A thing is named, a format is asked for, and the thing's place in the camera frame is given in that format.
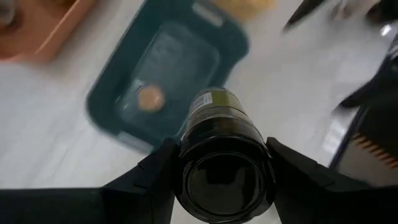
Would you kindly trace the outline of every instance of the black object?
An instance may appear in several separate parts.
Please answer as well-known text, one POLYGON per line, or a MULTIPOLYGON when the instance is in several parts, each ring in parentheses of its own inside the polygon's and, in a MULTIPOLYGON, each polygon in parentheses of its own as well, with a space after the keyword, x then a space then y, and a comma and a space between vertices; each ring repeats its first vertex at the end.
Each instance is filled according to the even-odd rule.
POLYGON ((367 18, 376 24, 387 24, 398 19, 398 1, 381 0, 366 14, 367 18))
POLYGON ((127 143, 134 136, 157 149, 165 138, 180 139, 193 97, 223 86, 248 45, 240 26, 207 0, 146 0, 87 99, 90 118, 127 143), (156 113, 139 109, 146 85, 164 95, 156 113))
POLYGON ((368 81, 360 89, 346 97, 337 108, 338 111, 350 110, 359 107, 359 110, 351 122, 350 127, 341 142, 336 156, 330 165, 331 169, 337 169, 342 160, 348 144, 355 135, 360 135, 377 145, 382 152, 389 157, 382 157, 388 161, 386 165, 394 166, 395 157, 398 160, 398 35, 391 44, 388 54, 382 62, 379 70, 372 80, 368 81))
POLYGON ((286 23, 284 30, 289 30, 300 21, 303 21, 306 17, 308 17, 316 9, 318 9, 319 6, 321 6, 324 2, 326 2, 326 0, 304 0, 303 3, 301 3, 298 9, 294 12, 293 16, 286 23))
POLYGON ((175 195, 204 222, 246 222, 274 201, 271 157, 243 119, 217 117, 194 126, 182 139, 176 164, 175 195))
MULTIPOLYGON (((398 187, 369 189, 269 138, 283 224, 394 223, 398 187)), ((170 223, 171 139, 98 189, 0 190, 0 223, 170 223)))
POLYGON ((388 107, 398 103, 398 35, 372 80, 345 98, 340 108, 372 105, 388 107))

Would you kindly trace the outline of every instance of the orange stripe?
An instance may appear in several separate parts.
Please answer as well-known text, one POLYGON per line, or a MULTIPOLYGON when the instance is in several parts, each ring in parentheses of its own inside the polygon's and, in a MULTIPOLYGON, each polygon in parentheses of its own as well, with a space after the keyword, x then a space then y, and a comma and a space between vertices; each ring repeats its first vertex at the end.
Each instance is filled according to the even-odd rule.
POLYGON ((389 164, 390 162, 393 162, 395 160, 395 158, 394 157, 388 157, 388 158, 385 158, 383 160, 384 160, 383 161, 384 163, 389 164))
POLYGON ((358 144, 358 147, 361 147, 361 148, 365 148, 365 147, 369 147, 369 146, 372 146, 372 142, 371 141, 366 141, 366 142, 363 142, 363 143, 359 143, 358 144))
POLYGON ((382 150, 382 149, 377 149, 377 150, 373 151, 373 154, 374 154, 374 155, 378 155, 378 154, 381 154, 381 153, 383 153, 383 152, 384 152, 384 150, 382 150))
POLYGON ((387 158, 387 157, 389 157, 389 156, 390 156, 390 154, 389 154, 388 152, 385 152, 385 153, 379 155, 378 158, 379 158, 380 160, 383 160, 383 159, 385 159, 385 158, 387 158))
POLYGON ((356 138, 358 138, 358 137, 360 137, 360 134, 359 134, 359 133, 355 133, 355 134, 353 135, 352 139, 356 139, 356 138))
POLYGON ((390 169, 398 167, 398 161, 388 164, 388 167, 390 167, 390 169))
POLYGON ((373 153, 374 151, 376 151, 376 150, 378 150, 379 149, 379 146, 377 146, 377 145, 374 145, 374 146, 372 146, 372 147, 370 147, 370 148, 367 148, 367 150, 370 152, 370 153, 373 153))
POLYGON ((364 137, 364 136, 353 140, 353 142, 355 142, 355 144, 359 144, 359 143, 364 142, 364 141, 366 141, 366 137, 364 137))

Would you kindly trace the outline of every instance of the plastic container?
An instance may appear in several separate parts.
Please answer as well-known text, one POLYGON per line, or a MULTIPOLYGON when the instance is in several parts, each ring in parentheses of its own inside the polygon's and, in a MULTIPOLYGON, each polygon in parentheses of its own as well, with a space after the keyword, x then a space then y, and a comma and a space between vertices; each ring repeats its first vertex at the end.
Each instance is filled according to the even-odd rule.
POLYGON ((176 198, 204 222, 243 223, 274 201, 271 156, 228 90, 206 90, 195 98, 176 161, 176 198))
POLYGON ((241 28, 208 1, 147 0, 88 97, 101 129, 133 145, 179 140, 195 95, 223 86, 248 52, 241 28), (143 88, 160 89, 164 105, 140 107, 143 88))
POLYGON ((16 1, 14 22, 0 32, 0 60, 51 61, 95 2, 16 1))

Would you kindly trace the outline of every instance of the white tile floor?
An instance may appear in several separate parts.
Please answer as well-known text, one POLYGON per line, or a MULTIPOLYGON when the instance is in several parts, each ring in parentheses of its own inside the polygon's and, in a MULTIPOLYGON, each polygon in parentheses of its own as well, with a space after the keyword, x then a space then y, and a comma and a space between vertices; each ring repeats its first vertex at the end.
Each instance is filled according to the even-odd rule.
MULTIPOLYGON (((50 65, 0 65, 1 188, 100 186, 145 156, 97 131, 85 114, 85 96, 141 2, 99 1, 50 65)), ((326 134, 331 126, 344 132, 331 111, 375 74, 389 40, 361 19, 330 22, 333 2, 282 35, 300 2, 280 0, 246 24, 251 51, 226 86, 264 137, 327 165, 334 149, 322 147, 330 145, 326 134)), ((172 223, 200 222, 177 203, 172 223)), ((272 208, 251 223, 279 218, 272 208)))

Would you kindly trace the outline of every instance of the dark green container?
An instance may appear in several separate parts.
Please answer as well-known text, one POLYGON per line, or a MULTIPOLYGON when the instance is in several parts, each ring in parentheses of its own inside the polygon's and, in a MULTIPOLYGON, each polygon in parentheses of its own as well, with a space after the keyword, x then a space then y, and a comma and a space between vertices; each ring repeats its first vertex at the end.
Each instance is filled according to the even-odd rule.
POLYGON ((147 0, 93 87, 87 110, 107 133, 157 147, 181 137, 195 95, 223 86, 247 52, 242 29, 208 1, 147 0), (137 93, 147 85, 162 90, 160 111, 139 109, 137 93))

